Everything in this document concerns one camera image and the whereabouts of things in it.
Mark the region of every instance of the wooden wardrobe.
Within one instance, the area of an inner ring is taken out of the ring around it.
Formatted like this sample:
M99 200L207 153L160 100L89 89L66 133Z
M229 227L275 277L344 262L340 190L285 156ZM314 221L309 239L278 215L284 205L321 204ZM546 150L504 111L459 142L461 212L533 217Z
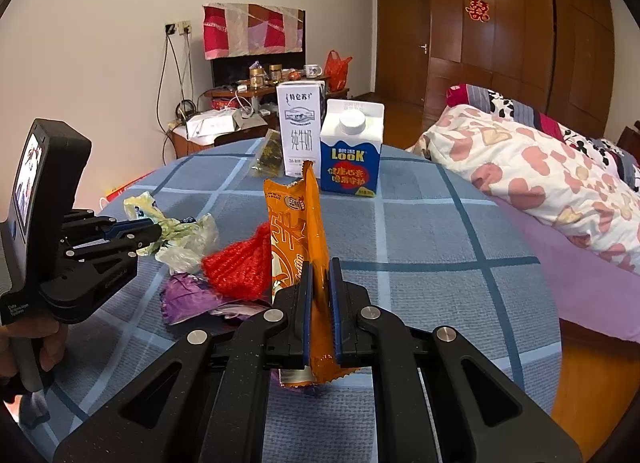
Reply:
M447 88L469 83L502 93L600 138L609 115L614 37L609 0L431 0L423 129L440 117Z

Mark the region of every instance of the handheld data collection device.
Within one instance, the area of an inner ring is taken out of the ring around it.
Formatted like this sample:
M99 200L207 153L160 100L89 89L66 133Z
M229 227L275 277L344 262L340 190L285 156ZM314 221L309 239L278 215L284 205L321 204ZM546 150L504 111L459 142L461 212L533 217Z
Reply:
M64 122L31 125L0 223L0 325L37 311L66 324L86 319L136 276L136 250L159 239L150 220L117 223L73 210L90 153L91 142ZM11 342L20 371L14 393L42 390L50 380L39 369L42 341Z
M337 258L328 286L336 361L372 369L378 461L582 462L575 441L459 331L407 327L344 281ZM235 332L192 331L65 438L53 462L260 463L271 371L309 363L313 290L305 263L298 284Z

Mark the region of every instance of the glass jar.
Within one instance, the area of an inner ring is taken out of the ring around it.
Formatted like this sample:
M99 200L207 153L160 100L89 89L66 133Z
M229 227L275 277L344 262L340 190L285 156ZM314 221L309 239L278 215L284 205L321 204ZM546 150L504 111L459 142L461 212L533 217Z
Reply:
M249 84L252 89L260 89L264 87L264 69L249 69Z
M279 83L282 81L282 64L271 64L269 66L271 81Z

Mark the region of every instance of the wall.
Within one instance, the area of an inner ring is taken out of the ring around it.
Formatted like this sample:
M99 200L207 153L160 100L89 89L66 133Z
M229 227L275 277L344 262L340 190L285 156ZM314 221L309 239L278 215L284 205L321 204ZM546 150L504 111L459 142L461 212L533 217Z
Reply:
M371 0L13 0L0 20L0 202L8 202L18 156L38 117L64 120L93 142L77 206L97 208L108 190L161 166L156 96L164 23L193 23L198 96L211 83L202 52L202 4L212 1L306 10L308 62L324 64L332 48L351 55L351 94L369 91ZM184 40L175 36L174 43L184 64ZM170 51L162 123L173 119L179 100ZM4 209L0 204L2 217Z
M623 0L611 0L616 35L616 67L605 137L618 141L625 126L640 120L640 27Z

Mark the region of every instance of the white milk carton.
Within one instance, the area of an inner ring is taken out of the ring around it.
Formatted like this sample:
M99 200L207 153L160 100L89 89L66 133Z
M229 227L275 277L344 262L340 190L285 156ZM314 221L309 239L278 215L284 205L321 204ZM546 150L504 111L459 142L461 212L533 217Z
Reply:
M385 106L373 102L327 100L320 133L320 188L376 195Z
M324 82L283 82L276 88L284 171L302 177L302 164L314 162L320 177L320 125L324 116Z

